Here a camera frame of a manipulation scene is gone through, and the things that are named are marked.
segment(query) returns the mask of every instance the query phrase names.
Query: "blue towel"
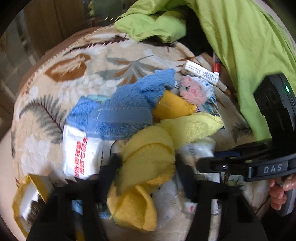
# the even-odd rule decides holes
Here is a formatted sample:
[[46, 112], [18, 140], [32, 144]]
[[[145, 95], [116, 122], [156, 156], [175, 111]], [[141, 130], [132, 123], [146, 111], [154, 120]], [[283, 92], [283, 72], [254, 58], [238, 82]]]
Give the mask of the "blue towel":
[[175, 70], [157, 70], [134, 84], [118, 87], [109, 100], [97, 106], [89, 115], [87, 137], [102, 140], [130, 138], [138, 130], [152, 124], [152, 110], [165, 89], [175, 85]]
[[86, 130], [87, 119], [89, 114], [99, 106], [99, 103], [95, 100], [91, 100], [86, 97], [80, 97], [77, 104], [72, 108], [69, 115], [66, 118], [66, 123], [75, 127], [81, 131]]

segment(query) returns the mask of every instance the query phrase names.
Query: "lime green fabric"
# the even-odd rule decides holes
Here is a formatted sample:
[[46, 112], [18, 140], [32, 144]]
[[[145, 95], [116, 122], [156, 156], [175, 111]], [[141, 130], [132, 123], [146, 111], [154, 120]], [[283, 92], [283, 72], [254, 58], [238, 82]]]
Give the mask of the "lime green fabric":
[[[237, 90], [241, 112], [255, 138], [269, 138], [266, 120], [253, 93], [264, 76], [280, 72], [285, 74], [296, 93], [296, 58], [290, 40], [252, 0], [139, 0], [120, 16], [115, 27], [136, 40], [157, 35], [162, 41], [170, 42], [176, 40], [176, 32], [181, 29], [181, 24], [174, 28], [175, 23], [179, 21], [184, 24], [182, 17], [175, 13], [168, 14], [162, 21], [152, 14], [182, 5], [194, 10], [209, 43], [226, 67]], [[149, 23], [141, 25], [142, 20]], [[141, 31], [142, 27], [147, 29], [149, 24], [153, 27], [148, 33]]]
[[137, 5], [138, 2], [114, 23], [117, 30], [128, 33], [136, 41], [158, 36], [162, 42], [173, 43], [186, 35], [185, 12], [182, 9], [172, 8], [173, 11], [154, 14], [154, 11], [146, 9], [146, 5]]

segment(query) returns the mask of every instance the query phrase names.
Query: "light yellow towel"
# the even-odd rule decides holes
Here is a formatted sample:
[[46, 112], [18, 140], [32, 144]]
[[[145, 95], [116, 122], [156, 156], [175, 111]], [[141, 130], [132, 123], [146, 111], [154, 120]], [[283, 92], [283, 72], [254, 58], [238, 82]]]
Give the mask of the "light yellow towel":
[[121, 151], [123, 166], [107, 198], [115, 222], [143, 232], [155, 230], [157, 216], [150, 194], [172, 178], [175, 149], [222, 126], [220, 117], [196, 113], [137, 132]]

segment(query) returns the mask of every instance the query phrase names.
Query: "blanket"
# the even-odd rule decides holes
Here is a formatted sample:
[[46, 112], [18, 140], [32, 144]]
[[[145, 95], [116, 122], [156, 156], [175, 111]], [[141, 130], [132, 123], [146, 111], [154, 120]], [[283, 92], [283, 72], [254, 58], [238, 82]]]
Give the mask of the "blanket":
[[[181, 70], [192, 53], [182, 44], [171, 47], [136, 42], [113, 26], [82, 36], [66, 49], [40, 65], [26, 81], [16, 100], [12, 123], [12, 155], [18, 184], [28, 173], [48, 175], [53, 182], [64, 180], [62, 134], [65, 118], [81, 96], [110, 96], [119, 85], [134, 83], [157, 69]], [[217, 150], [254, 141], [244, 118], [228, 97], [215, 88], [218, 109], [225, 124], [213, 137]], [[267, 182], [247, 185], [245, 196], [255, 210], [268, 194]], [[110, 240], [184, 240], [190, 220], [173, 204], [170, 195], [159, 196], [161, 204], [170, 203], [172, 219], [162, 222], [162, 207], [157, 209], [158, 226], [142, 235], [104, 220]]]

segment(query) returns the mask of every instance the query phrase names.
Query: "fern leaf pattern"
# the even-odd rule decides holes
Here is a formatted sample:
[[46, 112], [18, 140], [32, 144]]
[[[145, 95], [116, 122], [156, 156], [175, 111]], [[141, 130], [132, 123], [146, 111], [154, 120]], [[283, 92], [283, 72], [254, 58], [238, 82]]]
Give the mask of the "fern leaf pattern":
[[247, 122], [237, 123], [232, 128], [232, 137], [235, 143], [237, 143], [237, 139], [242, 136], [249, 136], [252, 135], [252, 129], [248, 125]]
[[60, 111], [59, 99], [54, 100], [51, 95], [44, 95], [28, 103], [20, 112], [21, 117], [28, 111], [33, 111], [38, 119], [40, 127], [48, 136], [52, 137], [51, 143], [59, 144], [63, 140], [63, 129], [67, 111]]

